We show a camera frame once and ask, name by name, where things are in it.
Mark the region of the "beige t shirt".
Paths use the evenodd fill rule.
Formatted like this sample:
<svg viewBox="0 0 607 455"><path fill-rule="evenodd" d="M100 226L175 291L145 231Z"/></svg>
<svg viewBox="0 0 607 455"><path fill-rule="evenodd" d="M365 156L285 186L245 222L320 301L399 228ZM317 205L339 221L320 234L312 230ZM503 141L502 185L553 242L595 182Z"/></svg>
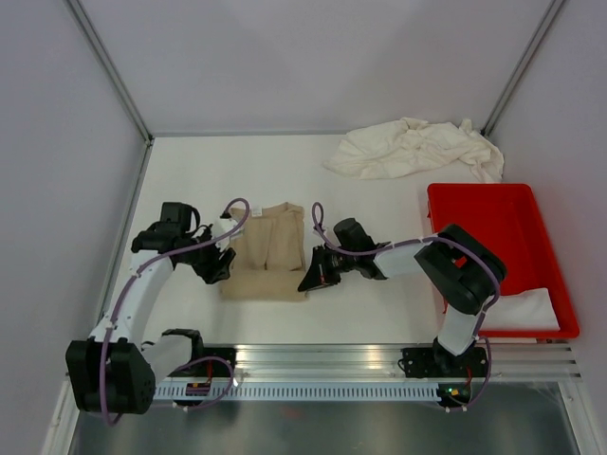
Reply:
<svg viewBox="0 0 607 455"><path fill-rule="evenodd" d="M251 208L230 247L236 256L230 277L220 282L223 300L306 300L299 290L306 274L303 207L285 202Z"/></svg>

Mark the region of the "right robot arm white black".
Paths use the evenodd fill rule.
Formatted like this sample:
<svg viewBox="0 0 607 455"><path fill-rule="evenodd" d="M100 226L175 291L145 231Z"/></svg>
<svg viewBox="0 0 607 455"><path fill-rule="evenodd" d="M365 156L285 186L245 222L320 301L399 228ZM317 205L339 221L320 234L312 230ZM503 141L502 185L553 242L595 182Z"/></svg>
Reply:
<svg viewBox="0 0 607 455"><path fill-rule="evenodd" d="M335 286L343 273L352 270L374 281L422 272L447 304L434 342L433 364L444 374L462 369L487 308L500 297L507 275L502 260L456 224L431 237L398 245L374 242L354 218L337 223L334 233L339 241L336 246L325 243L313 248L298 291Z"/></svg>

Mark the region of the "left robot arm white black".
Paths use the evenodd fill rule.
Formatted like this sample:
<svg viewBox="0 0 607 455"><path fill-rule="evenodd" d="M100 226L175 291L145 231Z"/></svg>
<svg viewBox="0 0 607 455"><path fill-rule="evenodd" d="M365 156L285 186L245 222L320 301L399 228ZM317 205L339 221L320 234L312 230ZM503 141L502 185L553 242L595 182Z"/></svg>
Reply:
<svg viewBox="0 0 607 455"><path fill-rule="evenodd" d="M147 342L144 332L161 290L178 266L188 266L204 283L230 276L236 253L230 241L240 235L248 217L224 209L216 222L204 225L199 211L185 203L165 202L157 221L131 244L129 276L117 299L84 340L73 340L65 362L76 406L97 413L109 427L125 414L143 414L157 387L175 373L212 377L214 364L228 375L221 391L235 384L234 362L209 355L195 329L168 329Z"/></svg>

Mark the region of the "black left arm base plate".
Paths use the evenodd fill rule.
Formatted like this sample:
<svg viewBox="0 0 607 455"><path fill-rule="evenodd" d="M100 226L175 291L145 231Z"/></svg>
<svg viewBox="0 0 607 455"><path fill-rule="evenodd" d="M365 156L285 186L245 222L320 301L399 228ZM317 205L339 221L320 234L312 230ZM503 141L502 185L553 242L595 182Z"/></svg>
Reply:
<svg viewBox="0 0 607 455"><path fill-rule="evenodd" d="M231 347L211 347L193 359L197 363L189 368L189 375L207 379L228 378L230 369L236 366L236 350Z"/></svg>

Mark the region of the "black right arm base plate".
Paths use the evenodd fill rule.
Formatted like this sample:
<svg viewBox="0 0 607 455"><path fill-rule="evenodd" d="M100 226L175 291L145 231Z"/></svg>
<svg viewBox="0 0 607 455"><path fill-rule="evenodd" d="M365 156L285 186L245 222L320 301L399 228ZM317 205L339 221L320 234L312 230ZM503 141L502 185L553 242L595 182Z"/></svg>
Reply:
<svg viewBox="0 0 607 455"><path fill-rule="evenodd" d="M416 379L484 377L488 357L482 347L470 347L453 355L441 346L403 348L398 366L405 376Z"/></svg>

